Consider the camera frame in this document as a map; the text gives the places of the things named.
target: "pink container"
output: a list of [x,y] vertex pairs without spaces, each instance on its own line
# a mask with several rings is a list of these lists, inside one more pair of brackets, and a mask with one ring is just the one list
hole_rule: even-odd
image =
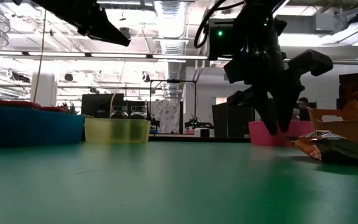
[[298,137],[314,131],[311,121],[292,120],[288,132],[283,134],[278,128],[277,135],[272,136],[265,127],[263,121],[248,123],[251,143],[259,146],[287,146],[291,147],[291,142],[286,137]]

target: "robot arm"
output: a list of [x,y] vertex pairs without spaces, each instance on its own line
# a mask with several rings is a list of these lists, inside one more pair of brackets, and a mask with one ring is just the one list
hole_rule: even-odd
[[[13,0],[20,5],[23,0]],[[32,0],[77,27],[78,33],[90,39],[128,46],[131,42],[108,20],[106,11],[96,0]]]
[[[297,99],[305,89],[300,76],[306,72],[318,76],[333,68],[328,56],[307,50],[290,60],[289,68],[285,69],[283,59],[286,55],[280,49],[278,36],[287,23],[273,18],[273,12],[281,2],[245,0],[246,5],[235,19],[210,19],[206,26],[206,33],[209,34],[208,58],[231,58],[224,66],[229,82],[243,81],[246,85],[251,85],[245,91],[238,91],[230,96],[227,102],[232,105],[253,106],[270,134],[277,133],[277,124],[283,132],[288,131]],[[273,96],[275,108],[271,108],[268,92]]]

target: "black cabinet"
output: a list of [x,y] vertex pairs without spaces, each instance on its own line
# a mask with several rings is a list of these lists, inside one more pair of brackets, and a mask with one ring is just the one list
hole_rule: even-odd
[[255,121],[251,106],[234,106],[227,103],[212,106],[215,137],[244,138],[249,135],[248,122]]

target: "yellow container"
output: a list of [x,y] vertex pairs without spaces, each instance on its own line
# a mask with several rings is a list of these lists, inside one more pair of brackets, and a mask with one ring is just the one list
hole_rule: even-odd
[[86,118],[88,142],[142,143],[149,140],[151,122],[144,119]]

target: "blue container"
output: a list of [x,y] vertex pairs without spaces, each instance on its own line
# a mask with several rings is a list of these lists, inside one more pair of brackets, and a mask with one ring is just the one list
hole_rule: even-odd
[[79,143],[84,123],[80,115],[0,108],[0,147]]

